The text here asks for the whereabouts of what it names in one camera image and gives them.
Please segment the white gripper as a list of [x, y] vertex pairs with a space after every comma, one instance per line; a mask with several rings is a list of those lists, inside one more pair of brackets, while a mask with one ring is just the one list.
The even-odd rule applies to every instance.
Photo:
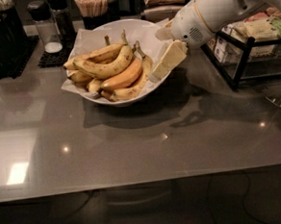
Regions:
[[152, 75], [163, 80], [171, 70], [176, 68], [187, 56], [189, 48], [200, 47], [214, 36], [207, 22], [202, 17], [195, 0], [184, 6], [177, 12], [173, 20], [170, 19], [163, 27], [155, 32], [155, 36], [164, 41], [176, 39], [170, 43], [156, 66]]

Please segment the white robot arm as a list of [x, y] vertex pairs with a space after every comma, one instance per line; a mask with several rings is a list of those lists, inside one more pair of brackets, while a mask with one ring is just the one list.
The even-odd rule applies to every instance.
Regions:
[[208, 42], [222, 27], [248, 18], [266, 6], [281, 12], [281, 0], [191, 0], [155, 36], [170, 41], [151, 74], [162, 80], [187, 56]]

